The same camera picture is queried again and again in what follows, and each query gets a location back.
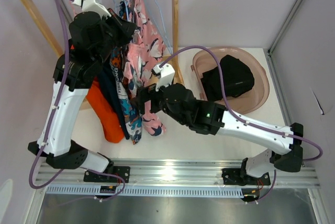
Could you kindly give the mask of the pink patterned shorts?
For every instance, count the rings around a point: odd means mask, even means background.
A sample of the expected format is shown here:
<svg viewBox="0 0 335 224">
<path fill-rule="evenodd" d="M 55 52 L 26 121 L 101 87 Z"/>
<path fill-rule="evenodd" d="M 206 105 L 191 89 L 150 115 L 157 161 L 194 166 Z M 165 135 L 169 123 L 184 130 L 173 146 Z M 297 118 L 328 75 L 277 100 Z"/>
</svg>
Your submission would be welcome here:
<svg viewBox="0 0 335 224">
<path fill-rule="evenodd" d="M 124 86 L 128 98 L 135 98 L 138 89 L 148 86 L 152 77 L 152 68 L 162 61 L 165 43 L 152 23 L 143 0 L 126 0 L 129 19 L 137 25 L 133 40 L 128 44 L 123 70 Z M 130 120 L 131 140 L 133 144 L 140 141 L 142 130 L 151 136 L 158 137 L 166 132 L 159 117 L 150 112 L 150 102 L 145 103 L 145 112 L 140 113 L 134 106 L 135 116 Z"/>
</svg>

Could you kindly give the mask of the blue orange patterned shorts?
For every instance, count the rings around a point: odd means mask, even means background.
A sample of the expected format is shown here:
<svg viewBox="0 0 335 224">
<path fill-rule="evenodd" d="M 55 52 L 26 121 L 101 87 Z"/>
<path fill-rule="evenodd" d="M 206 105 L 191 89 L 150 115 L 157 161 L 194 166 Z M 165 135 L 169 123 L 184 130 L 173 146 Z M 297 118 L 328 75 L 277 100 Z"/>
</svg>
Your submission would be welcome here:
<svg viewBox="0 0 335 224">
<path fill-rule="evenodd" d="M 109 60 L 109 64 L 116 81 L 116 90 L 118 99 L 121 105 L 122 115 L 125 120 L 126 130 L 129 134 L 129 138 L 132 144 L 137 144 L 142 137 L 142 120 L 135 107 L 130 102 L 129 89 L 124 86 L 124 68 L 126 63 L 126 52 L 127 44 L 132 41 L 134 32 L 137 29 L 137 25 L 122 19 L 111 9 L 108 9 L 111 14 L 120 22 L 122 29 L 125 29 L 129 33 L 129 39 L 126 41 L 126 45 L 122 47 L 116 47 Z"/>
</svg>

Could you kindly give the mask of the navy blue shorts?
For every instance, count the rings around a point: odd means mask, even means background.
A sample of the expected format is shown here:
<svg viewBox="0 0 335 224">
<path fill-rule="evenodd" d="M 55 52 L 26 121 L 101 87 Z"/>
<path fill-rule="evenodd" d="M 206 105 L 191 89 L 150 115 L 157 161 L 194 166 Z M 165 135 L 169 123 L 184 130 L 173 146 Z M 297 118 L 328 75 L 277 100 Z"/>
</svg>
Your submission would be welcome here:
<svg viewBox="0 0 335 224">
<path fill-rule="evenodd" d="M 97 76 L 98 82 L 100 84 L 100 90 L 102 91 L 103 96 L 111 106 L 111 108 L 116 113 L 120 126 L 123 130 L 125 138 L 129 140 L 130 135 L 126 128 L 125 117 L 123 115 L 123 110 L 121 103 L 118 98 L 117 89 L 116 89 L 116 80 L 113 75 L 112 69 L 108 63 L 105 63 L 102 71 Z"/>
</svg>

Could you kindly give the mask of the black shorts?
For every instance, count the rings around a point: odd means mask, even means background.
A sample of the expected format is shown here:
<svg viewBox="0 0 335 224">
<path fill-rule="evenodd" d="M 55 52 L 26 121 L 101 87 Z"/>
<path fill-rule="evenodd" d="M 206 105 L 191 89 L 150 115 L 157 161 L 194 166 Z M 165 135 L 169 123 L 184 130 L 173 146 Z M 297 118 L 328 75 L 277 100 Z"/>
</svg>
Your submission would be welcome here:
<svg viewBox="0 0 335 224">
<path fill-rule="evenodd" d="M 254 76 L 250 68 L 239 59 L 226 55 L 220 60 L 220 67 L 227 97 L 237 98 L 254 87 Z M 209 101 L 223 99 L 218 67 L 203 73 L 201 83 Z"/>
</svg>

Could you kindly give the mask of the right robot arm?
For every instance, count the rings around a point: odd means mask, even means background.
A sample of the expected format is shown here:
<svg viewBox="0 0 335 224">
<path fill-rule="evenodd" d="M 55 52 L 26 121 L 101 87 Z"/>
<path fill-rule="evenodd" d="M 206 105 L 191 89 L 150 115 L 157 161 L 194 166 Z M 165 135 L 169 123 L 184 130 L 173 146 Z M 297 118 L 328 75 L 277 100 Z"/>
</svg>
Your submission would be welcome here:
<svg viewBox="0 0 335 224">
<path fill-rule="evenodd" d="M 147 102 L 152 113 L 162 111 L 197 134 L 227 135 L 265 147 L 265 151 L 242 161 L 239 178 L 245 184 L 251 184 L 271 170 L 297 173 L 301 169 L 303 148 L 301 141 L 292 136 L 293 126 L 283 127 L 284 132 L 279 133 L 274 125 L 243 115 L 234 116 L 224 105 L 199 100 L 179 83 L 141 88 L 131 100 L 140 113 L 145 111 Z"/>
</svg>

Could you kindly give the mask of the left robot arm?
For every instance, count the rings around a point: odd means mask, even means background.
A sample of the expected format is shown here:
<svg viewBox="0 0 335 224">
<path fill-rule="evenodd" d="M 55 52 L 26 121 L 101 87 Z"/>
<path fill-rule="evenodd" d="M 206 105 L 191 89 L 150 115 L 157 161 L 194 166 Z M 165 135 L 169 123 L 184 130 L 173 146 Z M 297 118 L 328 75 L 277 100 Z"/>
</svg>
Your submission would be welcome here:
<svg viewBox="0 0 335 224">
<path fill-rule="evenodd" d="M 80 106 L 112 50 L 128 44 L 136 24 L 117 15 L 82 12 L 69 24 L 69 48 L 55 66 L 53 99 L 44 130 L 28 150 L 54 169 L 95 170 L 102 182 L 113 178 L 110 159 L 71 139 Z"/>
</svg>

